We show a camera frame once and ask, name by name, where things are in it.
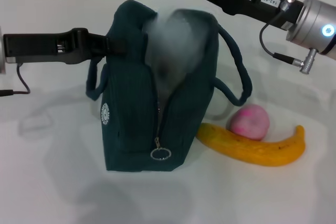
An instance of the toy banana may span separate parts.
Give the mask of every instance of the toy banana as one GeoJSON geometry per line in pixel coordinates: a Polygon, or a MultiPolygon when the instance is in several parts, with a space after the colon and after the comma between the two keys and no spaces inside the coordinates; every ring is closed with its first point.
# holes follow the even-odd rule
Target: toy banana
{"type": "Polygon", "coordinates": [[[257,142],[219,126],[202,123],[196,137],[206,146],[229,157],[264,166],[281,166],[297,160],[305,151],[305,129],[299,125],[293,136],[275,143],[257,142]]]}

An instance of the cable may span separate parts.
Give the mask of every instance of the cable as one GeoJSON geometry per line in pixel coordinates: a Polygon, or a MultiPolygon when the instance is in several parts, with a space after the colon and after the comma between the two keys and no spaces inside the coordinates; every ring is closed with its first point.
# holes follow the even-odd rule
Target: cable
{"type": "Polygon", "coordinates": [[[23,86],[27,89],[27,91],[14,91],[13,94],[30,94],[30,88],[28,87],[27,83],[23,80],[21,73],[20,73],[20,67],[23,65],[23,63],[18,63],[16,66],[16,72],[17,76],[19,77],[20,81],[22,82],[23,86]]]}
{"type": "Polygon", "coordinates": [[[266,46],[265,46],[265,44],[264,44],[264,42],[263,42],[263,32],[265,31],[265,29],[266,29],[269,25],[271,25],[271,24],[273,24],[275,21],[277,21],[277,20],[282,16],[282,14],[283,14],[284,12],[285,12],[284,10],[280,10],[280,12],[279,12],[273,19],[271,19],[268,23],[266,23],[266,25],[260,30],[260,33],[259,33],[259,40],[260,40],[260,44],[261,44],[261,46],[263,47],[263,49],[265,50],[265,52],[268,53],[269,55],[271,55],[272,57],[274,57],[274,54],[266,48],[266,46]]]}

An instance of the toy fruit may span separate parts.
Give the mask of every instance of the toy fruit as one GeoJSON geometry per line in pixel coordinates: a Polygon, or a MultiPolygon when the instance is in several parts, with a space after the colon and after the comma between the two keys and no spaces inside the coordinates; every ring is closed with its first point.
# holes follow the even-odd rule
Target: toy fruit
{"type": "Polygon", "coordinates": [[[202,123],[196,137],[206,146],[229,157],[264,166],[281,166],[297,160],[305,151],[305,130],[299,125],[293,136],[275,143],[257,142],[219,126],[202,123]]]}
{"type": "Polygon", "coordinates": [[[238,110],[230,122],[230,131],[257,141],[266,136],[268,128],[268,114],[256,104],[250,104],[238,110]]]}

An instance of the blue light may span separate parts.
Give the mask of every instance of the blue light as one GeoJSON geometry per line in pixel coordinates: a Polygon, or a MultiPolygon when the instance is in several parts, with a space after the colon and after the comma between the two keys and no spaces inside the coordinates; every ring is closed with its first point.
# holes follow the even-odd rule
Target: blue light
{"type": "Polygon", "coordinates": [[[326,37],[333,36],[335,33],[335,28],[332,25],[325,25],[322,28],[322,34],[326,37]]]}

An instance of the white table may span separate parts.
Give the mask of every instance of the white table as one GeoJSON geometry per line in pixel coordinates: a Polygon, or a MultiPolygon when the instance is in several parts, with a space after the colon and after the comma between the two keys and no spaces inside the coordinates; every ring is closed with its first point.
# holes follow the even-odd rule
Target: white table
{"type": "MultiPolygon", "coordinates": [[[[126,0],[0,0],[3,33],[58,33],[86,27],[106,34],[126,0]]],[[[213,13],[236,39],[254,85],[249,102],[269,112],[267,139],[306,129],[295,163],[269,168],[236,161],[195,140],[173,172],[106,172],[99,102],[85,96],[88,62],[26,64],[31,95],[0,98],[0,223],[332,224],[336,220],[336,61],[318,56],[309,76],[265,54],[262,23],[231,17],[205,0],[136,0],[158,10],[213,13]]],[[[324,0],[333,5],[336,0],[324,0]]],[[[271,51],[304,59],[307,50],[265,32],[271,51]]],[[[221,41],[218,74],[236,94],[240,80],[221,41]]],[[[0,89],[21,90],[15,65],[0,89]]],[[[225,125],[236,108],[215,92],[205,120],[225,125]]]]}

